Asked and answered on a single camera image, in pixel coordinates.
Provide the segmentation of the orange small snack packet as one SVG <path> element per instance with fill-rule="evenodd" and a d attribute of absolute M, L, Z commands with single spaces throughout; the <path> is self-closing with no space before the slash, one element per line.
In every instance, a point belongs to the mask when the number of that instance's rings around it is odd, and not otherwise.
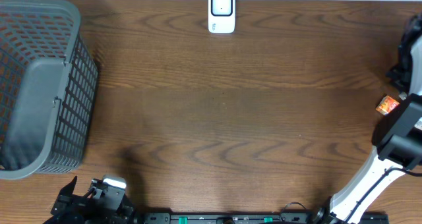
<path fill-rule="evenodd" d="M 387 115 L 392 110 L 394 110 L 397 106 L 399 106 L 399 104 L 400 103 L 396 101 L 394 98 L 390 96 L 385 96 L 382 98 L 379 105 L 376 107 L 376 110 L 382 115 Z"/>

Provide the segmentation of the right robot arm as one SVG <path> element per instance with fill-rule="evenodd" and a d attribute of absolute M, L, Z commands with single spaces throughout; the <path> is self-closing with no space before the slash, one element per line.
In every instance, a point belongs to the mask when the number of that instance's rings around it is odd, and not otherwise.
<path fill-rule="evenodd" d="M 398 64 L 387 77 L 405 98 L 375 127 L 372 150 L 341 191 L 330 197 L 311 223 L 360 223 L 367 208 L 396 179 L 416 176 L 421 165 L 421 15 L 406 24 Z"/>

